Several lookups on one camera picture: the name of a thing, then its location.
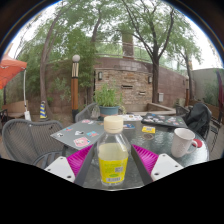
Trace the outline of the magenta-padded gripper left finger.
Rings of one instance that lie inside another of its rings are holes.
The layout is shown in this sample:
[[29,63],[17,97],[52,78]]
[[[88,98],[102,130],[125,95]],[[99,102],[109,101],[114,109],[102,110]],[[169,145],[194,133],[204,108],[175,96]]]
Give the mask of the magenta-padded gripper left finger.
[[94,146],[87,146],[68,157],[59,156],[45,171],[82,186],[94,156]]

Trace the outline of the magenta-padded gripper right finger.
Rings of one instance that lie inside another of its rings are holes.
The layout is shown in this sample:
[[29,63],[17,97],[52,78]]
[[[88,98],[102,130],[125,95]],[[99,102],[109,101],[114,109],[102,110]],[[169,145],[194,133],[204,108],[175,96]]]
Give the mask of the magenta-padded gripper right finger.
[[183,166],[166,153],[157,155],[137,145],[131,146],[131,154],[145,185],[183,169]]

